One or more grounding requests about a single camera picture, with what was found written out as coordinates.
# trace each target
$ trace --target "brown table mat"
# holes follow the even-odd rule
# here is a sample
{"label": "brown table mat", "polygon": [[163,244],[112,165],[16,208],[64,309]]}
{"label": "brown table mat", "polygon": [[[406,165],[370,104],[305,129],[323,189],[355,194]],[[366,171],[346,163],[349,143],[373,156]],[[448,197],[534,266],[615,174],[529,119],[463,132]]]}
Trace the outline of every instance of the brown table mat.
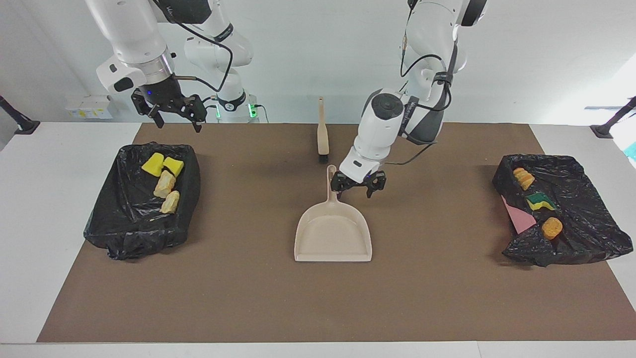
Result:
{"label": "brown table mat", "polygon": [[[339,164],[355,125],[329,126]],[[527,125],[446,124],[387,186],[343,200],[373,261],[293,259],[302,213],[325,200],[315,125],[144,124],[135,143],[188,143],[201,198],[188,241],[135,262],[85,243],[39,342],[634,340],[636,313],[606,262],[538,268],[501,255],[511,233],[491,179],[541,153]],[[392,161],[419,147],[398,140]]]}

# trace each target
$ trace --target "pink cloth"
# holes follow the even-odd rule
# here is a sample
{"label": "pink cloth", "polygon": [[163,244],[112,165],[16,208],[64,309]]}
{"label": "pink cloth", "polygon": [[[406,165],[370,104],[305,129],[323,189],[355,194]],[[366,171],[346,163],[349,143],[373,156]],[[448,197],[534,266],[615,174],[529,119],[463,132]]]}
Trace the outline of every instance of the pink cloth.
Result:
{"label": "pink cloth", "polygon": [[523,210],[513,208],[512,206],[508,205],[505,197],[502,196],[501,199],[504,201],[504,205],[506,205],[506,210],[508,211],[510,219],[513,221],[513,225],[515,226],[517,234],[521,234],[522,232],[530,229],[532,226],[537,224],[537,221],[534,220],[534,217],[532,215]]}

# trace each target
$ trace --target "orange food item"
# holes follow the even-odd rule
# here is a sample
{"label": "orange food item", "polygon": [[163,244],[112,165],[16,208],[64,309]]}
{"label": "orange food item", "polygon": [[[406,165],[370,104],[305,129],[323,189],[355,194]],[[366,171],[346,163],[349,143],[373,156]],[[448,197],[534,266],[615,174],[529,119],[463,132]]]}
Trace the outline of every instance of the orange food item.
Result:
{"label": "orange food item", "polygon": [[513,174],[523,190],[528,190],[532,183],[534,183],[534,176],[523,168],[516,168],[513,170]]}
{"label": "orange food item", "polygon": [[563,231],[563,223],[561,220],[551,217],[543,223],[541,231],[546,239],[554,240]]}

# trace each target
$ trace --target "beige dustpan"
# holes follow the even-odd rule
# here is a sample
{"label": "beige dustpan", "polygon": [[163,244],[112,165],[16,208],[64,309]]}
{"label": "beige dustpan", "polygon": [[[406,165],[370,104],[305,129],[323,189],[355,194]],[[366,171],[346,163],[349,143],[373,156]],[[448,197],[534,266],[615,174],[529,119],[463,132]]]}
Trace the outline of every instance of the beige dustpan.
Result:
{"label": "beige dustpan", "polygon": [[369,262],[371,235],[364,216],[331,191],[335,166],[327,168],[327,201],[309,208],[296,229],[296,261]]}

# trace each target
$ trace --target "dustpan handle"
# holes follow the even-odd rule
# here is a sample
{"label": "dustpan handle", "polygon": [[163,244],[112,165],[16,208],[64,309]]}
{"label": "dustpan handle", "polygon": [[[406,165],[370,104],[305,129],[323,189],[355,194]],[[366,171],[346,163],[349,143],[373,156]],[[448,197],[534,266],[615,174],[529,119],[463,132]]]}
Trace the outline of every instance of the dustpan handle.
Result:
{"label": "dustpan handle", "polygon": [[330,165],[327,167],[327,201],[331,201],[335,203],[338,201],[338,193],[331,190],[331,179],[338,171],[335,165]]}

